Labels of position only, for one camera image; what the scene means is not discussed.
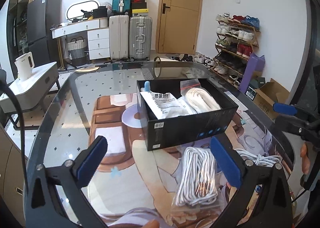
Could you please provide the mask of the person's right hand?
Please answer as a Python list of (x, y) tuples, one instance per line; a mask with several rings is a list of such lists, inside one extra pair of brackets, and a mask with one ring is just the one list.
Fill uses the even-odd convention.
[(302, 158), (302, 172), (304, 175), (309, 173), (310, 169), (310, 159), (308, 157), (308, 147), (306, 143), (303, 143), (300, 149), (300, 157)]

